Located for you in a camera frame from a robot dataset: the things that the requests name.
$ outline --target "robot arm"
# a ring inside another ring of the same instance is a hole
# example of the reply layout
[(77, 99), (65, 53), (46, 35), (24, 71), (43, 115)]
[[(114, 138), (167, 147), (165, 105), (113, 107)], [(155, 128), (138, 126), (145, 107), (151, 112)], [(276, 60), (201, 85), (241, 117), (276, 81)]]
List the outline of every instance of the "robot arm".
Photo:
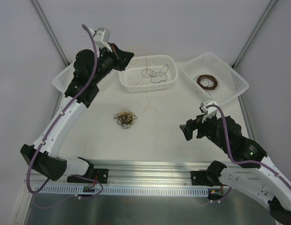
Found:
[[(214, 161), (206, 170), (207, 184), (222, 183), (236, 188), (270, 210), (271, 216), (280, 223), (291, 224), (291, 182), (257, 142), (242, 136), (239, 124), (230, 116), (224, 117), (215, 101), (205, 101), (200, 110), (204, 114), (180, 125), (186, 140), (191, 140), (193, 131), (198, 130), (197, 138), (207, 137), (229, 156), (232, 163), (247, 169), (260, 180), (256, 183)], [(222, 118), (217, 119), (217, 110)]]
[[(114, 44), (109, 43), (109, 30), (98, 28), (97, 31), (83, 27), (94, 39), (100, 49), (100, 56), (95, 62), (95, 53), (85, 49), (76, 55), (74, 78), (65, 91), (63, 103), (50, 124), (33, 145), (24, 145), (21, 154), (32, 169), (51, 180), (58, 180), (63, 175), (83, 175), (93, 178), (93, 164), (83, 158), (61, 158), (59, 151), (68, 132), (76, 120), (90, 106), (99, 92), (97, 84), (112, 69), (123, 71), (134, 56)], [(94, 66), (96, 70), (91, 78)]]

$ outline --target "white plastic basket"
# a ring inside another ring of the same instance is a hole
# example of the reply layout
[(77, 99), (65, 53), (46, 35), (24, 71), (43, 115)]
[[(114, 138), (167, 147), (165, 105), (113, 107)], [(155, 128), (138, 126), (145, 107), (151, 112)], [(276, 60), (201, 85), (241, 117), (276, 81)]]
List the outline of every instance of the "white plastic basket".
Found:
[(74, 77), (74, 71), (74, 63), (71, 63), (52, 80), (53, 86), (64, 93), (67, 90), (67, 87), (69, 86), (72, 78)]
[[(182, 71), (187, 82), (191, 83), (195, 90), (204, 96), (212, 98), (219, 105), (224, 105), (237, 98), (249, 88), (249, 83), (242, 78), (227, 63), (212, 53), (205, 53), (187, 62)], [(212, 75), (218, 82), (219, 87), (215, 90), (204, 90), (196, 82), (200, 75)]]
[[(157, 77), (145, 77), (142, 73), (146, 68), (160, 75)], [(178, 72), (175, 62), (167, 55), (134, 57), (126, 70), (119, 72), (119, 80), (128, 91), (169, 88), (177, 77)]]

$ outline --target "coiled brown wire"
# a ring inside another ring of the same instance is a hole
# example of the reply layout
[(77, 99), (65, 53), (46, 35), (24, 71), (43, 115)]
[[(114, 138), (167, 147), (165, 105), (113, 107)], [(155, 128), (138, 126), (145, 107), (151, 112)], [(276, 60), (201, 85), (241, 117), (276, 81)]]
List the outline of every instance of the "coiled brown wire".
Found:
[(131, 128), (138, 119), (138, 117), (128, 109), (123, 109), (122, 112), (115, 114), (113, 118), (117, 120), (117, 124), (122, 126), (123, 129)]
[[(197, 76), (196, 79), (197, 79), (197, 84), (204, 90), (215, 90), (219, 87), (219, 82), (214, 76), (204, 74), (204, 75)], [(208, 85), (204, 86), (203, 81), (207, 81)]]

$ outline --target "gray wall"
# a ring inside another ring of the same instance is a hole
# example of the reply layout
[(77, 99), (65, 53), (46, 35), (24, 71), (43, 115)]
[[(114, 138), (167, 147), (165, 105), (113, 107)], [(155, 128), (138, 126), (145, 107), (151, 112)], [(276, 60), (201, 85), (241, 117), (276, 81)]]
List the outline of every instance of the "gray wall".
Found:
[(213, 52), (230, 64), (268, 1), (39, 0), (69, 61), (91, 47), (81, 32), (85, 23), (110, 29), (110, 41), (137, 56), (166, 54), (188, 61)]
[(28, 166), (20, 155), (46, 127), (63, 64), (28, 0), (0, 1), (0, 225), (11, 217)]
[(291, 0), (279, 1), (238, 71), (255, 138), (291, 181)]

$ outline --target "tangled wire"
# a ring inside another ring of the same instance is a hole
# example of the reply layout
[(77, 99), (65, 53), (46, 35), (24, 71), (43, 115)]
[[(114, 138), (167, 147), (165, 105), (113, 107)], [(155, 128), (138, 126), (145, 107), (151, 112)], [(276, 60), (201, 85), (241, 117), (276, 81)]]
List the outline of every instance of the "tangled wire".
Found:
[(160, 68), (158, 72), (154, 71), (154, 69), (149, 69), (147, 63), (146, 67), (143, 71), (141, 71), (141, 75), (144, 78), (150, 78), (150, 81), (152, 83), (161, 83), (161, 82), (166, 82), (168, 79), (167, 73), (168, 72), (168, 64), (165, 64), (163, 67)]
[(214, 76), (211, 75), (198, 76), (197, 84), (204, 90), (215, 90), (219, 87), (219, 82)]
[(122, 126), (123, 129), (131, 128), (138, 119), (138, 117), (128, 109), (123, 109), (122, 112), (115, 114), (113, 118), (117, 120), (117, 124)]

